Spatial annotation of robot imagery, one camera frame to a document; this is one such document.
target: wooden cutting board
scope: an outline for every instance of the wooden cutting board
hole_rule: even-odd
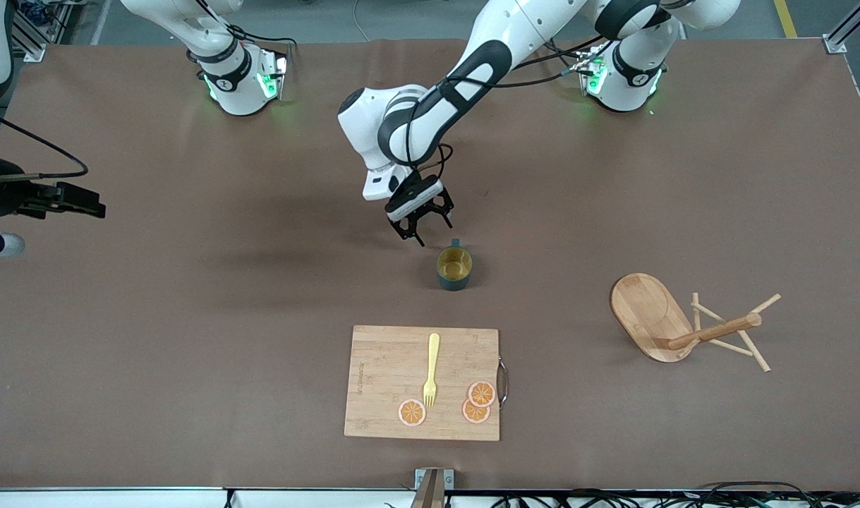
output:
[[[427,408],[423,423],[406,427],[398,419],[398,407],[407,399],[423,401],[433,332],[440,335],[436,402],[432,408]],[[469,423],[461,415],[468,387],[478,380],[495,386],[497,373],[498,330],[355,326],[345,435],[498,441],[497,402],[493,403],[492,414],[483,423]]]

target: table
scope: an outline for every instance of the table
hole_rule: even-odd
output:
[[[0,486],[860,490],[860,104],[818,40],[679,42],[658,95],[606,112],[574,78],[495,90],[446,141],[455,229],[427,248],[363,202],[335,114],[435,83],[464,42],[297,48],[285,103],[224,115],[178,47],[52,47],[7,118],[91,166],[108,217],[0,219]],[[558,71],[530,68],[513,78]],[[68,162],[4,130],[30,171]],[[453,237],[472,286],[439,290]],[[742,314],[774,368],[647,359],[608,291],[642,271]],[[497,443],[343,437],[352,325],[491,327]]]

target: yellow fork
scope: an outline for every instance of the yellow fork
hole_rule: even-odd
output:
[[[430,364],[427,367],[427,382],[423,383],[423,405],[432,408],[436,402],[436,358],[439,356],[439,334],[430,334]]]

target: floor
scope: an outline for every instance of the floor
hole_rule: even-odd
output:
[[[775,1],[742,0],[737,14],[711,32],[688,31],[690,39],[759,39],[785,36]],[[69,22],[73,44],[179,44],[161,27],[129,13],[118,0],[92,0]],[[230,22],[262,36],[293,37],[299,42],[362,42],[370,39],[461,38],[485,0],[247,0]],[[791,17],[800,36],[820,36],[839,22],[855,0],[797,0]],[[353,7],[358,10],[358,31]],[[557,39],[592,35],[578,17]],[[847,58],[860,86],[860,29],[847,42]],[[0,102],[4,112],[9,97]]]

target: orange slice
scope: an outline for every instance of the orange slice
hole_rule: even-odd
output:
[[[471,404],[470,399],[461,406],[461,415],[471,423],[483,423],[489,419],[490,414],[492,414],[492,408],[478,408]]]
[[[408,427],[417,427],[427,418],[427,409],[417,399],[407,399],[398,407],[398,419]]]
[[[478,408],[488,408],[495,402],[495,387],[490,382],[475,382],[468,388],[468,401]]]

